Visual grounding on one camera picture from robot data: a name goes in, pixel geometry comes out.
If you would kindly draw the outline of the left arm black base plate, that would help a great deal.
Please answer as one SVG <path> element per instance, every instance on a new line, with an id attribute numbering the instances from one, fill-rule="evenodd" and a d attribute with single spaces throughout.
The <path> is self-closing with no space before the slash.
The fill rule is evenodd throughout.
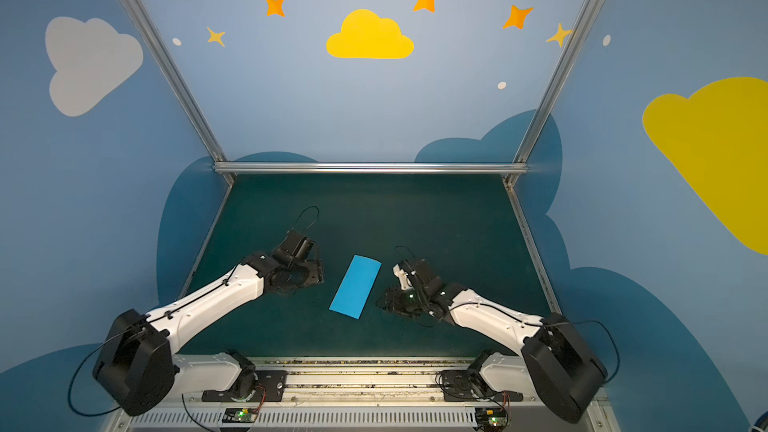
<path id="1" fill-rule="evenodd" d="M 286 386 L 284 370 L 243 371 L 227 389 L 205 390 L 203 402 L 281 402 Z"/>

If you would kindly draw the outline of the blue square paper sheet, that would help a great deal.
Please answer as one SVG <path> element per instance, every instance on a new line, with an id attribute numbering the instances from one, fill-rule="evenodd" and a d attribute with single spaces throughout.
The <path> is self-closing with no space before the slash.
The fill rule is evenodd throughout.
<path id="1" fill-rule="evenodd" d="M 359 319 L 375 283 L 381 263 L 355 255 L 331 302 L 329 310 Z"/>

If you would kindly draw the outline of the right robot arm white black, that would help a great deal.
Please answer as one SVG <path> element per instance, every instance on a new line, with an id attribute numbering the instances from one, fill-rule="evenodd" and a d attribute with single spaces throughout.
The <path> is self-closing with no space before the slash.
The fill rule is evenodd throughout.
<path id="1" fill-rule="evenodd" d="M 565 316 L 526 314 L 447 283 L 426 261 L 401 261 L 397 285 L 378 299 L 379 308 L 407 317 L 428 317 L 478 332 L 508 349 L 485 351 L 464 371 L 443 371 L 437 384 L 451 401 L 536 399 L 554 415 L 578 423 L 609 374 Z"/>

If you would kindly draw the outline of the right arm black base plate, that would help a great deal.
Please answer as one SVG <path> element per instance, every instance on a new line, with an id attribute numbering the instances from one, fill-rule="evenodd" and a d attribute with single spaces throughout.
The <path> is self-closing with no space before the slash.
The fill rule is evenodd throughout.
<path id="1" fill-rule="evenodd" d="M 435 382 L 448 402 L 491 401 L 499 403 L 522 402 L 524 396 L 518 392 L 497 392 L 470 370 L 443 370 L 436 374 Z"/>

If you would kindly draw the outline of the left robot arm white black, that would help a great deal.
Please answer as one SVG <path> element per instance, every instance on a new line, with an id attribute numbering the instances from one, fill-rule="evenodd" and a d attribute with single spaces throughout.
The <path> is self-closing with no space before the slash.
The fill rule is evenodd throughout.
<path id="1" fill-rule="evenodd" d="M 119 315 L 99 350 L 92 376 L 129 416 L 169 396 L 211 393 L 224 401 L 261 401 L 267 393 L 254 364 L 236 351 L 195 358 L 181 349 L 196 335 L 265 294 L 290 295 L 324 280 L 316 243 L 289 230 L 271 252 L 243 258 L 190 295 L 141 314 Z"/>

